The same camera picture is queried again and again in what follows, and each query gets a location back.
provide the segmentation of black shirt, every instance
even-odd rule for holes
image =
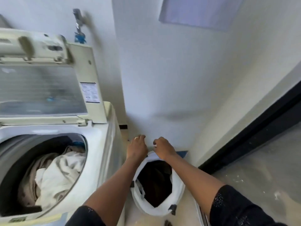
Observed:
[[[232,186],[225,185],[216,194],[209,217],[212,226],[285,226],[275,221]],[[87,206],[79,207],[66,226],[105,226],[100,216]]]

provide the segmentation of open lid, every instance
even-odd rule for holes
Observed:
[[[107,122],[92,48],[0,29],[0,124]]]

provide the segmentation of top-load washing machine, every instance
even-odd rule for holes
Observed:
[[[21,178],[36,157],[57,152],[61,137],[84,144],[80,175],[51,208],[21,206]],[[124,159],[114,108],[101,97],[92,48],[60,35],[0,29],[0,225],[64,225]]]

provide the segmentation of laundry basket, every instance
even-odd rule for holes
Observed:
[[[163,161],[161,160],[155,152],[149,152],[148,156],[143,160],[143,162],[138,167],[133,182],[131,184],[131,192],[133,200],[136,206],[144,213],[152,216],[165,216],[169,213],[175,215],[177,205],[182,198],[185,185],[177,175],[177,173],[172,169],[172,174],[170,176],[170,181],[172,184],[171,194],[157,207],[152,206],[145,198],[144,191],[141,190],[141,184],[137,180],[140,172],[149,162],[153,161]]]

